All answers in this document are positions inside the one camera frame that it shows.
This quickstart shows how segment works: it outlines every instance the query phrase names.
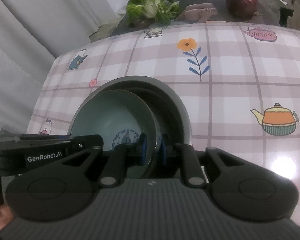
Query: lettuce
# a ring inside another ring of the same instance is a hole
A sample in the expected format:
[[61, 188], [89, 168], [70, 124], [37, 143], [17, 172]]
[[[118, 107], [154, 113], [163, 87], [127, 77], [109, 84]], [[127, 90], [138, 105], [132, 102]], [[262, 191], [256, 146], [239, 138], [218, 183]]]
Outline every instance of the lettuce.
[[130, 22], [148, 18], [169, 24], [179, 13], [175, 0], [129, 0], [126, 9]]

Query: plaid tablecloth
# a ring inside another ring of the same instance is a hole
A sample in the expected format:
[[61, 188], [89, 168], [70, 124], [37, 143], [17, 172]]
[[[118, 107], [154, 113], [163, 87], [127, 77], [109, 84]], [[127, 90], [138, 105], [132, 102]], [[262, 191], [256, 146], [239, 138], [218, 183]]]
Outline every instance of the plaid tablecloth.
[[[293, 133], [273, 136], [250, 111], [279, 103], [300, 119], [299, 31], [207, 23], [94, 42], [55, 60], [27, 132], [66, 134], [90, 93], [130, 75], [154, 77], [180, 96], [195, 149], [215, 146], [271, 170], [283, 168], [300, 193], [300, 122]], [[292, 219], [300, 225], [300, 198]]]

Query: metal screw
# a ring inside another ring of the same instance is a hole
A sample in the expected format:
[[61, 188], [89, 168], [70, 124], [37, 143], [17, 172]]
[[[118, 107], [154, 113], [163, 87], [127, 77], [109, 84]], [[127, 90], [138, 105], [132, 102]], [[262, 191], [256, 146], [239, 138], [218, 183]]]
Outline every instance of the metal screw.
[[100, 182], [103, 184], [103, 185], [112, 185], [116, 182], [116, 179], [113, 178], [113, 177], [103, 177]]
[[204, 179], [199, 178], [199, 177], [192, 177], [188, 181], [190, 184], [196, 185], [196, 186], [204, 183]]

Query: human hand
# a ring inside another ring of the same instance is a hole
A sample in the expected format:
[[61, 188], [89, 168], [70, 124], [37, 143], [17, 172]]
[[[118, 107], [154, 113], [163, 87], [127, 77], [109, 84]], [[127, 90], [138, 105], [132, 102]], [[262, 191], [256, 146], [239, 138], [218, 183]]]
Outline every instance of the human hand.
[[0, 230], [5, 228], [13, 220], [13, 215], [7, 204], [0, 206]]

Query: pink teapot illustration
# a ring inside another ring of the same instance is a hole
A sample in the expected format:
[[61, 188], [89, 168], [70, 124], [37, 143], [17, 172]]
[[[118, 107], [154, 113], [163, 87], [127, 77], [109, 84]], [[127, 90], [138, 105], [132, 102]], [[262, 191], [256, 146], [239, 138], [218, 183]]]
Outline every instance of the pink teapot illustration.
[[258, 26], [257, 28], [249, 30], [249, 25], [248, 25], [248, 31], [243, 31], [245, 34], [247, 34], [250, 37], [255, 38], [258, 41], [276, 41], [277, 40], [277, 35], [272, 32], [271, 30], [266, 30], [260, 28]]

